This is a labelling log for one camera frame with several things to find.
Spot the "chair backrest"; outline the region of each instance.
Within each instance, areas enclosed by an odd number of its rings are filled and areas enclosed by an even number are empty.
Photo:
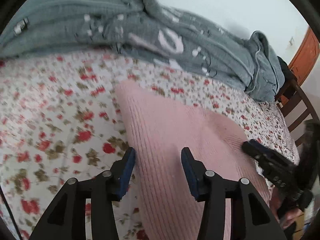
[[[310,100],[307,98],[306,94],[303,92],[301,87],[297,84],[297,82],[292,79],[287,81],[282,88],[279,90],[279,93],[275,96],[275,101],[277,101],[281,95],[285,92],[285,90],[288,87],[293,87],[296,91],[294,95],[289,99],[289,101],[280,108],[280,111],[282,112],[283,116],[286,117],[297,105],[298,103],[303,101],[303,103],[306,105],[307,109],[288,127],[289,132],[292,132],[299,124],[301,124],[309,114],[311,114],[312,118],[319,121],[319,117],[313,108]],[[304,140],[304,134],[295,141],[296,146],[299,146],[303,143]]]

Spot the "pink ribbed fabric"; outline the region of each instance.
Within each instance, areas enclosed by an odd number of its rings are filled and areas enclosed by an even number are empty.
[[[190,194],[183,147],[225,179],[248,178],[268,203],[264,178],[241,151],[247,137],[228,117],[153,95],[133,81],[117,85],[116,96],[129,145],[137,151],[140,213],[150,240],[197,239],[204,203]],[[227,201],[224,239],[230,239],[230,218]]]

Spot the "wooden door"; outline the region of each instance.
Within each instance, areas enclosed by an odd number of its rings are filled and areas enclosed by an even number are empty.
[[[289,64],[289,69],[294,73],[298,79],[298,85],[301,86],[311,72],[316,60],[319,57],[320,46],[315,34],[309,27],[303,42],[300,45],[296,55]],[[288,100],[281,96],[282,105]]]

